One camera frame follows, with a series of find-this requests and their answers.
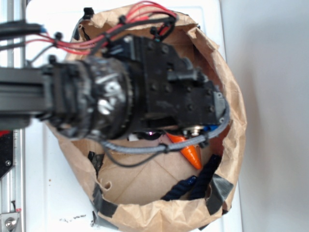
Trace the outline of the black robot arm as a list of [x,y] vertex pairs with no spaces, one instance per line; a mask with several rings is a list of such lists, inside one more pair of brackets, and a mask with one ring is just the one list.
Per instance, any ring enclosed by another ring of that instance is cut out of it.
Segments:
[[165,132],[190,138],[223,130],[229,106],[219,88],[173,46],[128,35],[101,57],[1,68],[1,130],[25,128],[32,118],[71,139]]

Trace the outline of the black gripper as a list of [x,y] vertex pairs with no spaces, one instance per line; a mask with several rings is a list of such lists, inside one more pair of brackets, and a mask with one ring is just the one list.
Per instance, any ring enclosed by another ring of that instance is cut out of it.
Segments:
[[225,128],[223,94],[173,46],[128,35],[114,41],[105,57],[119,60],[130,79],[127,133],[191,135]]

